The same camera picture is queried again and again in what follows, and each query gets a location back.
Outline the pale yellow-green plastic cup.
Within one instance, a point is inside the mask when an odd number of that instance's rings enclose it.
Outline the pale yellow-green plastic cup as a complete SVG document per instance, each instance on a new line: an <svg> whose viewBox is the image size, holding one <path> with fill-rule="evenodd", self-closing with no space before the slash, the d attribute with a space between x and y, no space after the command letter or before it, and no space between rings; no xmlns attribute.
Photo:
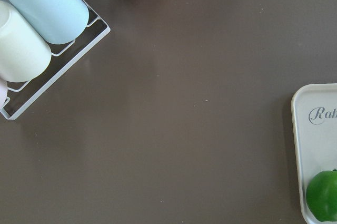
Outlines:
<svg viewBox="0 0 337 224"><path fill-rule="evenodd" d="M26 82L41 75L51 49L11 4L1 1L1 78Z"/></svg>

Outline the green toy pepper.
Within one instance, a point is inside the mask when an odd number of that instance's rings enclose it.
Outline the green toy pepper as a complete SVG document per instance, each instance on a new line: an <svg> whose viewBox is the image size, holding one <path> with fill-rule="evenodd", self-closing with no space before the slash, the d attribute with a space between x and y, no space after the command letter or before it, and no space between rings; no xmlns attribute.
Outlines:
<svg viewBox="0 0 337 224"><path fill-rule="evenodd" d="M318 221L336 221L336 169L322 171L310 180L306 203Z"/></svg>

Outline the light blue plastic cup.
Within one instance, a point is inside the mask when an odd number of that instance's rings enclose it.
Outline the light blue plastic cup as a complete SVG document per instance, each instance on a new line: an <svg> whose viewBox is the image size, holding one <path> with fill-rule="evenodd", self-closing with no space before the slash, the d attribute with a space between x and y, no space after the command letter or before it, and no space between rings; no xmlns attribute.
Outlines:
<svg viewBox="0 0 337 224"><path fill-rule="evenodd" d="M86 29L89 11L82 0L9 0L43 39L65 44Z"/></svg>

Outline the cream rectangular tray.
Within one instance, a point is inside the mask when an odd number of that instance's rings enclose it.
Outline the cream rectangular tray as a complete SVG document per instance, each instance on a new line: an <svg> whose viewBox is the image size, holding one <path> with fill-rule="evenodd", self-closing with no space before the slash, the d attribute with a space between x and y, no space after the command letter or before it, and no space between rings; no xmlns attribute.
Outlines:
<svg viewBox="0 0 337 224"><path fill-rule="evenodd" d="M336 168L336 84L309 84L291 100L300 208L306 223L320 223L306 204L306 188L319 172Z"/></svg>

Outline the pale pink plastic cup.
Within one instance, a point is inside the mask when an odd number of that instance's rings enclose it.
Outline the pale pink plastic cup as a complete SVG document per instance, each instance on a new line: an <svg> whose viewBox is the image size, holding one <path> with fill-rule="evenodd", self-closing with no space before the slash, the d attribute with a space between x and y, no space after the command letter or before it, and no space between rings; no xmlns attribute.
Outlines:
<svg viewBox="0 0 337 224"><path fill-rule="evenodd" d="M0 107L2 108L4 106L4 103L7 98L7 82L3 79L0 79Z"/></svg>

